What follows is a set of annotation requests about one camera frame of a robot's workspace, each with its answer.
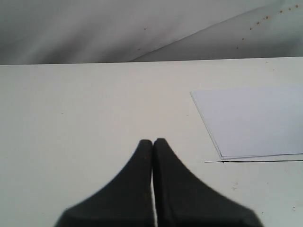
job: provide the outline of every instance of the white table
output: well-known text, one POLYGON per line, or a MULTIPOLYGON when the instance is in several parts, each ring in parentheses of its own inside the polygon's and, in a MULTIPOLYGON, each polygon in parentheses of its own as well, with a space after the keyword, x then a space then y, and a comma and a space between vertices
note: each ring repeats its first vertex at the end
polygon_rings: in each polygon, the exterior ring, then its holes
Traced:
POLYGON ((163 137, 266 227, 301 227, 303 163, 205 163, 219 157, 189 92, 303 83, 302 66, 303 58, 0 66, 0 226, 53 226, 108 183, 140 139, 163 137))

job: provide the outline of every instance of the white paper sheet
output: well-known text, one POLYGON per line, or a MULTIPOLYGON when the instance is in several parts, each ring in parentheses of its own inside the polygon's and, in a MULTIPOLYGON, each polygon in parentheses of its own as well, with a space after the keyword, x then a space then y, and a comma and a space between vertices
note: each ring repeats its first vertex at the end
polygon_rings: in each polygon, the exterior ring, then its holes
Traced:
POLYGON ((303 153, 303 86, 191 95, 221 158, 303 153))

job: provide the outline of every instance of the black object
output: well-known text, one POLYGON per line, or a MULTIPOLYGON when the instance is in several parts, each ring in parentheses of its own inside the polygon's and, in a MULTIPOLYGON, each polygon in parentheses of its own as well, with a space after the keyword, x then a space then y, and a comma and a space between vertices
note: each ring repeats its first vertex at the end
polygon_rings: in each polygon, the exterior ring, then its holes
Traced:
POLYGON ((158 227, 262 226, 253 211, 196 178, 165 139, 154 143, 152 167, 158 227))
POLYGON ((152 227, 152 142, 141 140, 121 172, 102 190, 66 210, 56 227, 152 227))

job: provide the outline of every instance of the white cloth backdrop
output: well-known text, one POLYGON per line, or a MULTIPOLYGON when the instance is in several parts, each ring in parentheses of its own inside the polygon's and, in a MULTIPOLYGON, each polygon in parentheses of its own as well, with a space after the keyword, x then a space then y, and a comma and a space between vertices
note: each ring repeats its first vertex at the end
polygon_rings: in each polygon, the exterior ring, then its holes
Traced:
POLYGON ((0 3, 0 64, 279 56, 303 56, 303 0, 0 3))

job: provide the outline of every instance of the thin black line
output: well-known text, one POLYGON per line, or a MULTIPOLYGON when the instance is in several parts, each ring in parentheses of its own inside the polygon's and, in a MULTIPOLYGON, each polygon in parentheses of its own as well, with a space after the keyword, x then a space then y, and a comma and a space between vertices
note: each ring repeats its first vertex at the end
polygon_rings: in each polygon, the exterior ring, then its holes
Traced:
POLYGON ((257 162, 303 162, 303 160, 263 160, 263 161, 207 161, 204 163, 225 163, 225 162, 235 162, 235 163, 257 163, 257 162))

